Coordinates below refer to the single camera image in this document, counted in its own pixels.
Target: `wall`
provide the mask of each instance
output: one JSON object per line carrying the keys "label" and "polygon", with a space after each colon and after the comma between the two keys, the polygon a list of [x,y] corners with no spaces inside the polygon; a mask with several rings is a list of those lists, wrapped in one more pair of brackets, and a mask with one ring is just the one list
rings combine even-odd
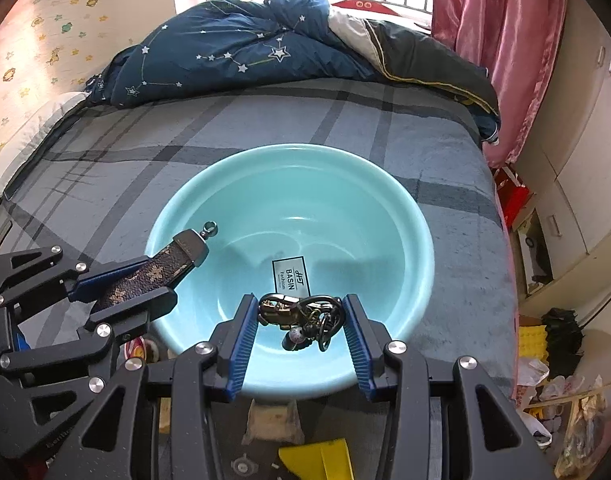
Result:
{"label": "wall", "polygon": [[18,0],[0,26],[0,148],[174,14],[174,0]]}

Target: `white cabinet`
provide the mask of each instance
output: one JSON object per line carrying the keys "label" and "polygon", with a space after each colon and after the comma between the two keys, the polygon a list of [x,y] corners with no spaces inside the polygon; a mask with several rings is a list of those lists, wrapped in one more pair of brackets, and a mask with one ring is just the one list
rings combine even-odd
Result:
{"label": "white cabinet", "polygon": [[536,209],[556,280],[586,255],[585,243],[558,182],[537,199]]}
{"label": "white cabinet", "polygon": [[532,134],[527,137],[514,167],[523,183],[535,194],[541,194],[556,180],[554,168],[545,156],[537,136]]}
{"label": "white cabinet", "polygon": [[559,182],[592,250],[611,231],[611,45],[592,115]]}
{"label": "white cabinet", "polygon": [[608,34],[587,2],[568,0],[553,75],[530,132],[557,174],[594,108],[607,70],[608,44]]}

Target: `key ring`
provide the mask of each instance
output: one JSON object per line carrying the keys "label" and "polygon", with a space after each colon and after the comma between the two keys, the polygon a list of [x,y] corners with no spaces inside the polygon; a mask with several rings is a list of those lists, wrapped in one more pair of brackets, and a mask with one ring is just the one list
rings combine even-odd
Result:
{"label": "key ring", "polygon": [[258,322],[287,330],[282,342],[286,350],[301,350],[316,341],[325,352],[345,323],[345,309],[341,298],[333,296],[294,298],[271,293],[258,302]]}

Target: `star pattern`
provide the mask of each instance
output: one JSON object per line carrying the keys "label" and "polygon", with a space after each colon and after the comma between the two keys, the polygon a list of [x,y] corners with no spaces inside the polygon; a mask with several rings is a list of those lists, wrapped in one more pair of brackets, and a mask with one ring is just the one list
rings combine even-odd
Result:
{"label": "star pattern", "polygon": [[[302,23],[305,21],[305,16],[302,14],[301,16],[299,16],[298,21],[296,22],[296,24],[294,25],[294,27],[292,27],[292,30],[294,30],[296,28],[296,26],[299,23]],[[131,86],[131,87],[125,87],[125,90],[127,91],[127,95],[128,96],[132,96],[132,97],[136,97],[138,94],[140,94],[139,88],[141,86],[147,86],[148,82],[146,81],[146,78],[144,76],[144,68],[145,68],[145,61],[146,61],[146,56],[145,54],[149,54],[150,51],[150,46],[152,44],[152,42],[156,39],[156,37],[159,35],[159,33],[163,30],[167,30],[168,25],[162,25],[160,27],[160,29],[155,32],[154,36],[150,39],[150,41],[148,42],[148,44],[144,44],[141,48],[141,53],[144,55],[143,56],[143,62],[141,65],[141,76],[143,77],[143,80],[140,82],[140,84],[138,86]],[[281,27],[281,30],[283,31],[288,31],[290,29],[288,29],[285,26]],[[220,32],[220,30],[211,30],[210,32]],[[263,38],[265,38],[267,36],[266,33],[264,32],[257,32],[255,30],[242,30],[240,28],[236,29],[236,32],[243,32],[246,34],[253,34],[255,35],[259,40],[262,40]],[[200,34],[207,34],[208,31],[207,30],[200,30],[199,31]],[[214,61],[217,59],[229,59],[231,60],[234,64],[237,65],[237,73],[246,73],[251,67],[250,65],[256,65],[259,63],[264,63],[264,62],[268,62],[268,61],[272,61],[275,60],[278,61],[279,63],[281,63],[286,57],[292,57],[291,54],[287,51],[287,46],[283,45],[282,42],[284,41],[284,37],[281,35],[279,37],[276,38],[276,44],[277,46],[272,46],[271,44],[266,44],[263,43],[264,46],[267,46],[271,52],[268,54],[268,58],[270,59],[259,59],[259,60],[254,60],[253,62],[248,62],[246,63],[242,63],[237,61],[236,59],[234,59],[235,54],[232,54],[230,52],[226,52],[223,54],[223,56],[215,56],[214,54],[209,54],[209,56],[206,56],[205,54],[196,54],[196,59],[207,59],[209,61]],[[170,85],[174,85],[177,88],[182,88],[183,84],[180,81],[176,81],[176,83],[166,83],[166,82],[151,82],[150,84],[153,85],[163,85],[163,86],[170,86]],[[99,81],[98,83],[98,88],[102,89],[103,88],[103,82]]]}
{"label": "star pattern", "polygon": [[274,57],[276,60],[281,63],[284,57],[292,57],[291,54],[287,51],[286,46],[282,46],[281,48],[271,47],[272,52],[268,54],[268,57]]}

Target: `white pillow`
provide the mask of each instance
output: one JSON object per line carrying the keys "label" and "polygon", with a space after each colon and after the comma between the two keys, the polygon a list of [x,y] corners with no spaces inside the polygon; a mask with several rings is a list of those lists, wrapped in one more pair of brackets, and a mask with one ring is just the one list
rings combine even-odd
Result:
{"label": "white pillow", "polygon": [[54,126],[87,96],[85,92],[66,92],[48,101],[2,147],[0,150],[0,196]]}

